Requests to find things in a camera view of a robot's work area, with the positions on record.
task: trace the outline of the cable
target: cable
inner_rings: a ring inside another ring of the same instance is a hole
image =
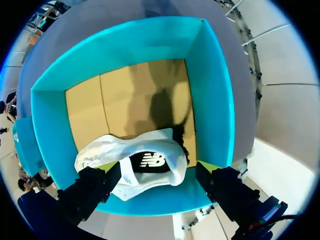
[[[259,226],[256,226],[255,228],[253,228],[251,231],[249,231],[248,233],[244,234],[244,237],[248,237],[248,236],[251,236],[252,234],[264,229],[264,228],[267,228],[269,227],[270,225],[272,224],[275,224],[279,221],[282,221],[282,220],[290,220],[290,219],[296,219],[297,217],[299,217],[299,215],[283,215],[283,216],[279,216],[279,217],[276,217],[272,220],[269,220],[269,221],[266,221],[265,223],[259,225]]]

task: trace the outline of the cardboard bottom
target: cardboard bottom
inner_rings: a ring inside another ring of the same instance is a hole
[[[123,67],[88,79],[65,95],[78,151],[106,134],[132,139],[173,128],[189,153],[188,167],[196,165],[194,112],[183,59]]]

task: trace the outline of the black border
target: black border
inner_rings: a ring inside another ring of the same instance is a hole
[[[273,0],[281,11],[290,19],[300,36],[302,37],[307,49],[313,59],[314,65],[319,79],[319,8],[316,6],[317,1],[292,1],[292,0]],[[6,1],[2,6],[0,20],[2,23],[2,41],[0,44],[1,68],[3,63],[16,40],[17,36],[25,26],[27,20],[34,11],[40,7],[44,1]],[[6,185],[0,172],[0,196],[2,203],[2,235],[8,234],[12,237],[23,237],[27,239],[36,239],[32,230],[25,223],[20,213],[16,209],[12,199],[7,191]],[[309,236],[317,236],[318,222],[317,218],[320,213],[320,182],[316,183],[313,196],[308,203],[306,210],[301,218],[293,221],[287,230],[280,237],[281,239],[299,239],[303,236],[308,239]]]

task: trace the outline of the cyan plastic bin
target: cyan plastic bin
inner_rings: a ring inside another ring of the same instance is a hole
[[[36,141],[31,117],[17,119],[12,128],[14,146],[21,166],[30,175],[34,176],[46,167]]]
[[[68,120],[65,91],[109,71],[165,59],[185,59],[197,159],[219,167],[231,165],[235,141],[233,93],[226,61],[212,28],[205,19],[196,17],[153,17],[116,25],[88,37],[59,57],[32,87],[36,140],[59,188],[67,188],[78,177],[74,168],[78,152]],[[209,204],[196,180],[195,168],[188,168],[179,186],[155,187],[129,201],[111,195],[97,210],[159,216]]]

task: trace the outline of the new balance logo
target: new balance logo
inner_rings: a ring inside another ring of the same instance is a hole
[[[146,152],[141,160],[140,167],[161,167],[166,163],[164,156],[159,153],[154,153],[153,155],[149,152]]]

